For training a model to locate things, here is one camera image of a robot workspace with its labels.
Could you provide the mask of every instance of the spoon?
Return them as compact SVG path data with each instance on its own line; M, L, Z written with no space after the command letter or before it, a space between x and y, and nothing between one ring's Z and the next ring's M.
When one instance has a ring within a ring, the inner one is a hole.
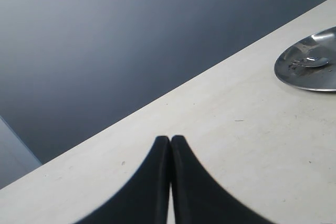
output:
M293 60L294 65L305 68L322 67L329 63L329 59L325 57L305 57L299 60Z

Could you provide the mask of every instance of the metal plate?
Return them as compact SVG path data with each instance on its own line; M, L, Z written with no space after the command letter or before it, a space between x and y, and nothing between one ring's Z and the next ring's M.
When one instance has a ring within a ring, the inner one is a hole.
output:
M305 57L326 57L322 67L296 66L294 60ZM277 59L274 71L279 80L299 89L336 91L336 27L304 38L284 51Z

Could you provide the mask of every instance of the table surface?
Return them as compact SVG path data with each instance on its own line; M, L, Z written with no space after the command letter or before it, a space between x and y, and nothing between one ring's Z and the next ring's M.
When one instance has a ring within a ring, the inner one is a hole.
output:
M335 94L274 75L286 48L335 25L336 0L328 0L3 188L0 223L80 219L124 185L157 135L174 134L187 137L227 191L270 220L335 223Z

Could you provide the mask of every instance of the gray wall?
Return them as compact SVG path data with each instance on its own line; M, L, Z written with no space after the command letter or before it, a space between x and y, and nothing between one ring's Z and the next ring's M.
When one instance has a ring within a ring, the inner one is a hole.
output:
M0 189L40 165L37 158L0 116Z
M323 1L0 0L0 114L47 162Z

